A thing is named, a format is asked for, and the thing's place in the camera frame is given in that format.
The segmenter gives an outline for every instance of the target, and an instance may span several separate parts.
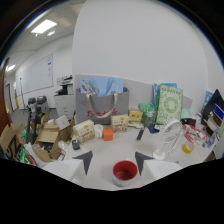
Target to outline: cabinet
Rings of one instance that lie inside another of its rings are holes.
[[[73,119],[75,111],[75,97],[74,94],[69,95],[55,95],[55,107],[58,113],[58,116],[61,117],[66,115],[68,120]]]

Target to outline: red cup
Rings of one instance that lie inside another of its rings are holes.
[[[123,160],[116,163],[113,167],[112,182],[117,187],[126,187],[130,185],[138,173],[138,167],[129,160]]]

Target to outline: table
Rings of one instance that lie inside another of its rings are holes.
[[[109,125],[104,125],[104,129],[110,128]],[[84,145],[80,145],[79,150],[73,150],[72,144],[69,145],[64,160],[72,159],[82,155],[90,150],[93,153],[88,173],[83,181],[82,187],[99,189],[99,190],[125,190],[132,188],[140,188],[146,183],[139,175],[136,176],[135,182],[123,188],[119,188],[112,183],[112,168],[115,163],[121,160],[129,159],[136,162],[135,152],[142,153],[146,156],[153,157],[152,154],[156,149],[163,147],[159,133],[151,134],[148,129],[145,129],[140,141],[136,140],[139,129],[128,127],[127,132],[114,133],[113,141],[104,141],[101,139],[93,139]],[[182,150],[182,145],[187,141],[183,136],[176,149],[169,156],[167,153],[172,148],[173,143],[170,143],[166,149],[166,157],[164,161],[178,162],[182,168],[190,165],[202,163],[212,152],[214,145],[211,148],[203,148],[201,145],[194,143],[194,150],[191,154],[186,154]]]

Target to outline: ceiling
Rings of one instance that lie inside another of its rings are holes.
[[[6,55],[6,58],[10,57],[8,66],[15,64],[13,70],[6,72],[6,76],[14,74],[16,69],[39,48],[63,36],[73,34],[77,17],[85,1],[69,0],[60,3],[33,20],[19,35]],[[45,19],[49,19],[57,25],[37,36],[31,33]],[[46,37],[46,34],[51,30],[55,30],[55,33]]]

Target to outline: yellow box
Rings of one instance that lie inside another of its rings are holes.
[[[143,112],[138,107],[129,107],[129,121],[141,122]]]

